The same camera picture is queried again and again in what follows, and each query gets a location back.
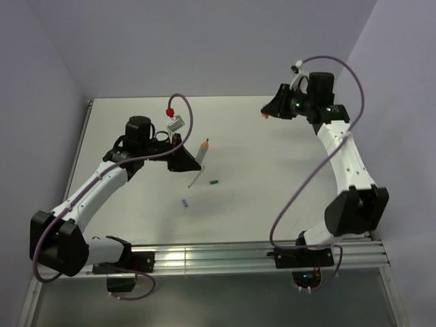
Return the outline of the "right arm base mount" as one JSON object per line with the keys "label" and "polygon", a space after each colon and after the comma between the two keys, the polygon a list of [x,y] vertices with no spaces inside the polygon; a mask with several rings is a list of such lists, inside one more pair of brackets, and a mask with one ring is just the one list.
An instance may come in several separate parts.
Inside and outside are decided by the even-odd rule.
{"label": "right arm base mount", "polygon": [[276,269],[300,269],[292,271],[294,283],[304,289],[319,287],[322,282],[321,268],[334,266],[330,249],[295,249],[280,250],[275,247],[266,254],[275,261]]}

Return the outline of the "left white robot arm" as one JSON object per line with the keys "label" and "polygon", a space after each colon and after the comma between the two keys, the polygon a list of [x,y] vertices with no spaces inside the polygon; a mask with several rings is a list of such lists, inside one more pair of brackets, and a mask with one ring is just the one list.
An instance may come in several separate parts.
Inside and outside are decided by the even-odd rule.
{"label": "left white robot arm", "polygon": [[171,172],[200,171],[202,166],[184,147],[180,134],[165,140],[155,137],[150,118],[132,116],[120,136],[102,159],[91,178],[62,204],[31,218],[29,257],[33,274],[40,265],[58,275],[73,277],[85,266],[109,264],[125,272],[133,263],[131,243],[115,236],[87,240],[84,231],[110,196],[130,181],[146,161],[164,161]]}

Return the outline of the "orange highlighter marker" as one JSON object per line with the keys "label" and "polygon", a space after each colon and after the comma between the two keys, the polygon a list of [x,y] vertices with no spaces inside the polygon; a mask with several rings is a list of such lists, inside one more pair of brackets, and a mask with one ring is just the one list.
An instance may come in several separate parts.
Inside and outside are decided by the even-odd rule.
{"label": "orange highlighter marker", "polygon": [[205,141],[203,141],[203,143],[200,145],[200,148],[198,149],[198,152],[196,154],[196,162],[198,164],[202,164],[202,162],[204,161],[204,158],[207,154],[207,151],[209,149],[209,139],[207,138]]}

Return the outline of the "white blue acrylic marker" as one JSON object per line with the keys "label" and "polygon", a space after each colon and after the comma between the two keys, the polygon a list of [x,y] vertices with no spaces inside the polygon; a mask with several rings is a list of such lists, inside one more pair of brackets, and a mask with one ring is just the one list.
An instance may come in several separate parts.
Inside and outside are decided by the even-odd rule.
{"label": "white blue acrylic marker", "polygon": [[191,188],[192,186],[195,185],[196,181],[198,180],[198,178],[201,176],[201,174],[203,173],[205,169],[204,165],[201,165],[200,170],[196,173],[196,175],[193,177],[193,179],[191,180],[190,184],[188,184],[188,188]]}

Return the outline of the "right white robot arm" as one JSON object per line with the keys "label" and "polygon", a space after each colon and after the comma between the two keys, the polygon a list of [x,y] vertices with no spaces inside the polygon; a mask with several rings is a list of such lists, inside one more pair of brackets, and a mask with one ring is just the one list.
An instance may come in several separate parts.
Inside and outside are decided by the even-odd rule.
{"label": "right white robot arm", "polygon": [[298,70],[261,110],[263,116],[278,119],[305,117],[330,156],[337,196],[326,207],[324,219],[298,237],[295,258],[304,266],[317,259],[316,245],[376,230],[389,200],[388,190],[377,186],[364,166],[349,130],[348,112],[334,103],[333,84],[331,73]]}

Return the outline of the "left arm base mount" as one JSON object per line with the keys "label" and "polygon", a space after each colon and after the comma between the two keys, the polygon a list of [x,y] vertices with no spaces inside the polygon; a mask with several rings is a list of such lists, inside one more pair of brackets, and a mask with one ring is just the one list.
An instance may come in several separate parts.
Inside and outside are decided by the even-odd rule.
{"label": "left arm base mount", "polygon": [[[94,275],[107,275],[106,289],[112,294],[126,294],[139,286],[139,278],[144,277],[151,281],[151,288],[146,293],[151,294],[155,287],[156,281],[151,276],[154,270],[155,252],[133,252],[130,258],[123,264],[98,264],[92,266],[92,273]],[[115,274],[133,274],[133,277],[109,277],[108,275]]]}

